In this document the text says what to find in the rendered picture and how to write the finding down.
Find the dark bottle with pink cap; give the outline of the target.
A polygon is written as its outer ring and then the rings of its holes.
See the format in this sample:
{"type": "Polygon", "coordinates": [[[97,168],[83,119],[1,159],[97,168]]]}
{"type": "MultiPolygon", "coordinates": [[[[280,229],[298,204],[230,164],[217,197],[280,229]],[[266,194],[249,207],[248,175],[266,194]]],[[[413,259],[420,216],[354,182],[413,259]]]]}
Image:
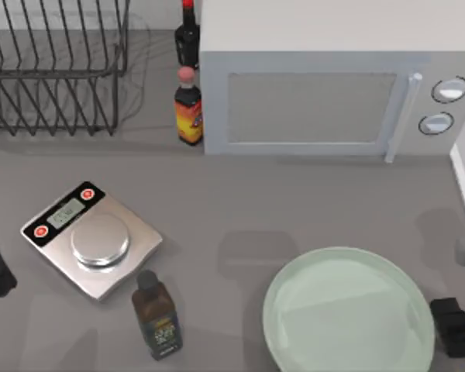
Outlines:
{"type": "Polygon", "coordinates": [[[177,71],[179,86],[174,94],[174,110],[179,139],[196,146],[203,138],[202,93],[195,84],[195,70],[180,67],[177,71]]]}

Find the microwave oven door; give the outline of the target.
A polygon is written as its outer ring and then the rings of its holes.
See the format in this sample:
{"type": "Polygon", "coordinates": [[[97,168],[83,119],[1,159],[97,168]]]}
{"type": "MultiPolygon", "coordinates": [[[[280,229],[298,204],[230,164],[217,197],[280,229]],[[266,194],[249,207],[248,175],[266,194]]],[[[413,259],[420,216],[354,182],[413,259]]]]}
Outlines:
{"type": "Polygon", "coordinates": [[[419,52],[212,52],[200,56],[205,152],[383,156],[419,52]]]}

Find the silver kitchen scale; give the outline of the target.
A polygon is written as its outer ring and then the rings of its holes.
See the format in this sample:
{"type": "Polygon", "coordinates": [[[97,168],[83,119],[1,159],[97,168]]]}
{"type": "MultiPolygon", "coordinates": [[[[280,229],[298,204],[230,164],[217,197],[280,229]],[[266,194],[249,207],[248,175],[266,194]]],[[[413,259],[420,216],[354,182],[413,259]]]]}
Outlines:
{"type": "Polygon", "coordinates": [[[20,232],[95,301],[140,269],[163,241],[155,228],[90,181],[59,197],[20,232]]]}

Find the brown bottle with black cap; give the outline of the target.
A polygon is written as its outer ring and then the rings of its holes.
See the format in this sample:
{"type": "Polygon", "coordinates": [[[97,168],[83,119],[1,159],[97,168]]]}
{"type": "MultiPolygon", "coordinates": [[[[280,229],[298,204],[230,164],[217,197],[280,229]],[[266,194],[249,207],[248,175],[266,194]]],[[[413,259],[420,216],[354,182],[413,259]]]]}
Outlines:
{"type": "Polygon", "coordinates": [[[183,346],[174,300],[151,270],[140,271],[136,283],[132,303],[140,332],[152,358],[162,360],[183,346]]]}

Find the dark bottle with red cap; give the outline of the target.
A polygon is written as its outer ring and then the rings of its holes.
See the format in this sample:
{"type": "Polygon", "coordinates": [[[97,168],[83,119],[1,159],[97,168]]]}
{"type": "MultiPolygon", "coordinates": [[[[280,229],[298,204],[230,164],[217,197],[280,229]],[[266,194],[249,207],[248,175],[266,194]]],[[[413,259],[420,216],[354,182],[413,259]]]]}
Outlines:
{"type": "Polygon", "coordinates": [[[200,26],[195,17],[195,1],[182,0],[182,24],[174,31],[177,59],[181,66],[199,68],[200,26]]]}

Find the pale green plate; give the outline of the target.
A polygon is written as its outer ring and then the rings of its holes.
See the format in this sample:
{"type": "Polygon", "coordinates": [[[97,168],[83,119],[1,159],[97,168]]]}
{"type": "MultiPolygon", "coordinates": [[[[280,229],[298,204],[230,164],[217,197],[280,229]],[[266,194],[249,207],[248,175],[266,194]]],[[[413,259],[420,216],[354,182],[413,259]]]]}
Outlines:
{"type": "Polygon", "coordinates": [[[419,286],[384,257],[352,247],[286,263],[263,301],[280,372],[429,372],[435,326],[419,286]]]}

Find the pale microwave oven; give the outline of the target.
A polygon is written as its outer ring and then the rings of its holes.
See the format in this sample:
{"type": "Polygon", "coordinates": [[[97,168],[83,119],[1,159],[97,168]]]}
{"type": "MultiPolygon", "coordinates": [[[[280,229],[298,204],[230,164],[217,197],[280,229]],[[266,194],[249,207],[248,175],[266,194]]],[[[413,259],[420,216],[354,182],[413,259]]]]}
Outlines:
{"type": "Polygon", "coordinates": [[[434,85],[465,78],[465,0],[203,0],[200,56],[212,52],[419,52],[429,56],[400,156],[446,156],[465,123],[465,96],[440,104],[434,85]],[[448,112],[446,133],[419,121],[448,112]]]}

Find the small microwave knob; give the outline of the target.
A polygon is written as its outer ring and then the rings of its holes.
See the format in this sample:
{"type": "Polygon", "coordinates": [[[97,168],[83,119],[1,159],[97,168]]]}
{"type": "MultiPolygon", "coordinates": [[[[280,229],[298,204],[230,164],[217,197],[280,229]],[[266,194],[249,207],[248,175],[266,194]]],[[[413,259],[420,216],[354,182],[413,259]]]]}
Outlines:
{"type": "Polygon", "coordinates": [[[418,123],[418,130],[425,136],[438,136],[446,133],[455,123],[454,117],[448,112],[424,116],[418,123]]]}

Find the large microwave knob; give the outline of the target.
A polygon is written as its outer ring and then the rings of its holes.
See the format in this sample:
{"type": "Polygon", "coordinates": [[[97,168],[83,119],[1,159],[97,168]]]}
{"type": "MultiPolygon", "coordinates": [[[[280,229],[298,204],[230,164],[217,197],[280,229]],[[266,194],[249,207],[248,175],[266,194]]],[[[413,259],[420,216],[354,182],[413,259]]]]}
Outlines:
{"type": "Polygon", "coordinates": [[[431,91],[432,99],[440,104],[449,104],[465,96],[465,78],[456,76],[437,82],[431,91]]]}

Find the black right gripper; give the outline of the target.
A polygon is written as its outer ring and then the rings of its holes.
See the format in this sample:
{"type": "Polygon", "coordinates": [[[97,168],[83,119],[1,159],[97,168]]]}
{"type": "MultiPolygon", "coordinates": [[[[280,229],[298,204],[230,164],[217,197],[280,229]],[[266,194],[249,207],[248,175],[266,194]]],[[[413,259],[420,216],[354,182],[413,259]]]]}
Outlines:
{"type": "Polygon", "coordinates": [[[429,307],[446,355],[450,358],[465,358],[465,311],[457,299],[434,299],[429,307]]]}

